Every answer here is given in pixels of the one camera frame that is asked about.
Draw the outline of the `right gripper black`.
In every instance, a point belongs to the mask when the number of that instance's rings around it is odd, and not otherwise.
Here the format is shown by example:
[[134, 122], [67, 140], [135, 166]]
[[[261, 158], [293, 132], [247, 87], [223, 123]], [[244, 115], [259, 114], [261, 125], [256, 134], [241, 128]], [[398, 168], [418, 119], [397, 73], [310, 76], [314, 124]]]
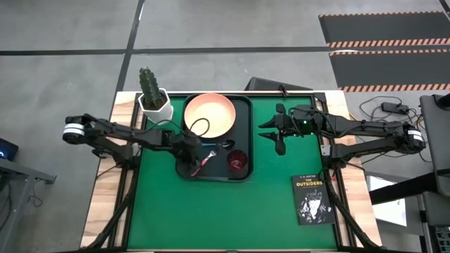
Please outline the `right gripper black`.
[[286, 154], [284, 138], [315, 134], [317, 127], [314, 123], [314, 111], [297, 106], [287, 110], [282, 103], [276, 104], [275, 118], [260, 124], [260, 129], [276, 128], [278, 133], [258, 133], [259, 136], [275, 140], [275, 151], [278, 155]]

